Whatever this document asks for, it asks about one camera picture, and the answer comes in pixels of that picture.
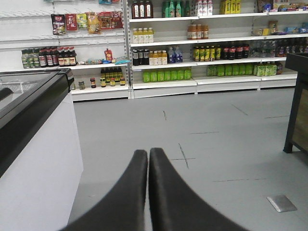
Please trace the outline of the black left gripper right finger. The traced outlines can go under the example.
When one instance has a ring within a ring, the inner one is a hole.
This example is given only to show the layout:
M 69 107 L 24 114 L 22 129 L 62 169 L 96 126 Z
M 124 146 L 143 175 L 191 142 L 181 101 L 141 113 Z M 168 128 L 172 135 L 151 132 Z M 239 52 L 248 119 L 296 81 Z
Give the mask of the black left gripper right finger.
M 150 150 L 149 203 L 154 231 L 243 231 L 196 194 L 162 148 Z

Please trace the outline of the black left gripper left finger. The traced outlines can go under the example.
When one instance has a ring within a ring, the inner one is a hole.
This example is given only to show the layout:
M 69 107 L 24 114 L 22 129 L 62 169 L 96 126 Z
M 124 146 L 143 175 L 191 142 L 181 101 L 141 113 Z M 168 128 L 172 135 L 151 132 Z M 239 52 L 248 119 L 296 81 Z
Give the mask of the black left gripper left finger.
M 113 188 L 64 231 L 143 231 L 148 157 L 136 150 Z

